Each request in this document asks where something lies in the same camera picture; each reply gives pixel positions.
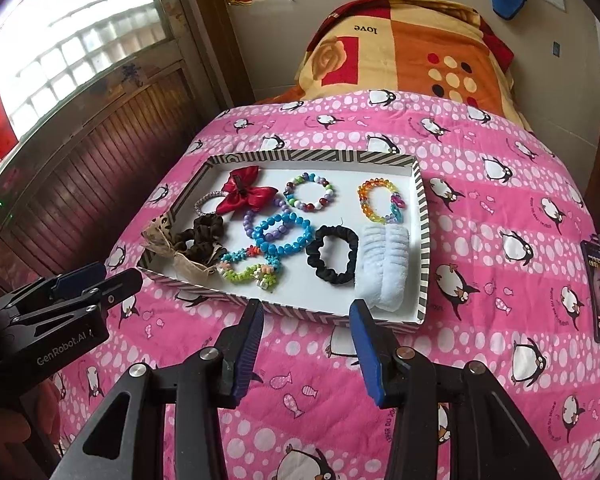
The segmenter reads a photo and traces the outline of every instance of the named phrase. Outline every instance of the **beaded bracelet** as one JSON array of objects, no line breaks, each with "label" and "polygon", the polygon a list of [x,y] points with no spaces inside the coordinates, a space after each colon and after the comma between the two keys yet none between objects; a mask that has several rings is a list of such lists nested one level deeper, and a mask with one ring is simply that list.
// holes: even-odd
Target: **beaded bracelet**
[{"label": "beaded bracelet", "polygon": [[207,202],[208,200],[211,200],[212,198],[216,198],[218,196],[227,196],[227,195],[228,195],[228,193],[226,191],[211,191],[211,192],[207,193],[206,195],[203,195],[202,197],[200,197],[197,200],[197,202],[193,205],[193,211],[195,211],[198,216],[214,214],[215,211],[205,213],[202,211],[202,209],[200,209],[200,207],[203,205],[203,203]]},{"label": "beaded bracelet", "polygon": [[[287,204],[286,201],[281,198],[274,197],[273,205],[275,205],[277,207],[281,207],[283,214],[291,213],[291,208],[289,207],[289,204]],[[249,238],[253,238],[253,217],[254,216],[255,216],[255,211],[253,211],[253,209],[249,209],[244,214],[244,219],[242,221],[242,225],[244,226],[244,232],[246,233],[246,235]],[[280,238],[284,233],[286,233],[287,228],[288,228],[288,226],[284,226],[284,224],[283,224],[279,228],[274,230],[271,233],[271,235],[272,235],[271,240]]]},{"label": "beaded bracelet", "polygon": [[[330,269],[320,257],[320,248],[324,245],[325,236],[335,236],[341,238],[349,244],[349,263],[347,263],[347,271],[336,273]],[[350,282],[355,276],[356,259],[358,256],[358,235],[351,229],[337,226],[327,227],[323,225],[315,232],[315,240],[306,247],[307,259],[309,266],[315,269],[315,275],[325,282],[333,283],[333,285],[341,285]]]},{"label": "beaded bracelet", "polygon": [[235,253],[227,253],[220,258],[218,269],[220,275],[232,283],[256,280],[256,284],[263,290],[271,290],[277,282],[276,273],[280,270],[280,259],[277,255],[264,254],[266,264],[255,264],[247,267],[242,272],[235,272],[231,262],[240,262],[251,256],[260,256],[262,251],[258,247],[250,246],[240,249]]},{"label": "beaded bracelet", "polygon": [[[318,203],[313,204],[311,202],[300,202],[294,196],[294,190],[296,184],[302,184],[303,182],[316,182],[324,186],[324,196],[318,200]],[[291,182],[286,183],[284,192],[286,202],[295,208],[302,211],[317,211],[325,207],[329,202],[332,202],[335,198],[333,186],[323,176],[318,176],[315,173],[303,173],[302,175],[296,176]]]},{"label": "beaded bracelet", "polygon": [[[283,226],[289,223],[302,226],[304,228],[304,234],[299,236],[298,240],[292,244],[286,244],[284,247],[272,244],[268,237],[268,235],[272,235],[272,233],[265,234],[264,231],[266,231],[269,226],[280,221],[283,223]],[[296,215],[296,213],[285,213],[283,215],[270,216],[266,220],[260,222],[260,225],[253,229],[253,237],[256,240],[256,247],[259,247],[263,253],[266,252],[268,254],[285,256],[286,254],[299,253],[302,247],[305,247],[305,245],[313,240],[314,228],[311,227],[311,222],[309,220],[305,220],[301,216]]]},{"label": "beaded bracelet", "polygon": [[[382,217],[374,213],[374,210],[371,208],[368,202],[368,192],[373,187],[385,187],[391,191],[391,214]],[[360,206],[362,207],[362,212],[372,222],[380,222],[381,224],[402,223],[402,212],[400,209],[405,209],[407,205],[404,203],[404,200],[402,200],[402,197],[398,192],[398,188],[387,179],[372,178],[371,180],[367,180],[358,188],[358,196],[360,197]]]}]

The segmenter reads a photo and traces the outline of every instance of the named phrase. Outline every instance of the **bed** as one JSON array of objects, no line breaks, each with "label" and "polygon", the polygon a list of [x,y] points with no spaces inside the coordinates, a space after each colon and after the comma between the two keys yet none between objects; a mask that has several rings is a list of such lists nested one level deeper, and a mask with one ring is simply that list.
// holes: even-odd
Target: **bed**
[{"label": "bed", "polygon": [[[442,21],[450,16],[442,15]],[[329,30],[321,29],[316,46],[330,40]],[[436,56],[448,69],[455,63],[456,72],[463,70],[464,60]],[[488,49],[475,62],[486,66],[492,56]],[[281,148],[415,154],[430,217],[429,303],[424,325],[398,339],[434,362],[484,362],[562,477],[595,478],[600,345],[592,338],[579,249],[594,227],[561,161],[528,131],[513,104],[502,105],[512,103],[506,70],[497,60],[489,63],[499,81],[497,97],[492,89],[468,104],[422,87],[336,82],[328,89],[324,77],[302,84],[309,55],[295,94],[223,112],[196,136],[112,249],[110,272],[135,266],[142,229],[169,208],[209,155]],[[345,64],[323,71],[328,75]],[[444,81],[454,86],[453,78]],[[322,95],[313,95],[318,87]],[[109,313],[109,340],[56,377],[65,391],[62,444],[71,443],[131,363],[179,363],[240,313],[233,304],[186,296],[146,278],[132,303]],[[312,480],[316,464],[339,480],[382,478],[394,413],[378,410],[366,395],[347,329],[267,314],[254,372],[239,409],[219,414],[231,478]],[[445,409],[439,409],[442,480],[449,478]],[[171,479],[173,407],[166,413],[165,448],[164,475]]]}]

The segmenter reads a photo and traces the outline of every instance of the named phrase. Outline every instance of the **screw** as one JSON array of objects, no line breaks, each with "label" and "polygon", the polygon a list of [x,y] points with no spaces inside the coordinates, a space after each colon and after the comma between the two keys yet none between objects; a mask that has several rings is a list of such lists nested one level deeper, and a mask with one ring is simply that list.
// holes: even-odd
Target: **screw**
[{"label": "screw", "polygon": [[146,372],[146,366],[142,363],[136,363],[129,368],[129,375],[132,377],[141,377]]},{"label": "screw", "polygon": [[200,359],[203,361],[213,361],[220,355],[220,351],[215,346],[207,346],[200,351]]},{"label": "screw", "polygon": [[482,375],[487,371],[487,368],[480,361],[470,361],[469,362],[469,371],[472,374]]},{"label": "screw", "polygon": [[410,346],[400,346],[395,349],[395,354],[403,361],[408,361],[416,357],[416,351]]}]

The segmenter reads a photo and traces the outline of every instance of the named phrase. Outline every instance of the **hair bow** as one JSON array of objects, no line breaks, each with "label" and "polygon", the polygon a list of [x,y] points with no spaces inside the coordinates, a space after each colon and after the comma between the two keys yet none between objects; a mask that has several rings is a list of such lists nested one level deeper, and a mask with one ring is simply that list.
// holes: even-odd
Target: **hair bow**
[{"label": "hair bow", "polygon": [[258,166],[247,166],[229,172],[229,180],[222,186],[222,191],[228,195],[218,204],[216,213],[223,215],[243,206],[259,211],[269,205],[278,190],[274,187],[251,187],[259,171]]}]

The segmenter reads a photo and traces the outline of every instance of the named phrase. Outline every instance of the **black scrunchie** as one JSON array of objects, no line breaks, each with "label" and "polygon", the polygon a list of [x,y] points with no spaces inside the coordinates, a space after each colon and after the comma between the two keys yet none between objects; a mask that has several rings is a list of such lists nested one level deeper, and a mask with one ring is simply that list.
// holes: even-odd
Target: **black scrunchie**
[{"label": "black scrunchie", "polygon": [[[347,272],[336,273],[324,264],[320,258],[320,248],[324,245],[325,236],[335,236],[341,238],[349,244],[349,263]],[[343,226],[327,227],[323,225],[315,232],[315,240],[306,247],[306,262],[315,269],[315,275],[325,282],[333,285],[341,285],[350,282],[356,272],[356,258],[358,256],[358,235],[351,229]]]},{"label": "black scrunchie", "polygon": [[[182,252],[189,260],[208,265],[214,253],[214,244],[224,236],[222,217],[215,213],[196,218],[193,229],[186,229],[173,236],[173,248]],[[187,241],[194,244],[187,249]]]}]

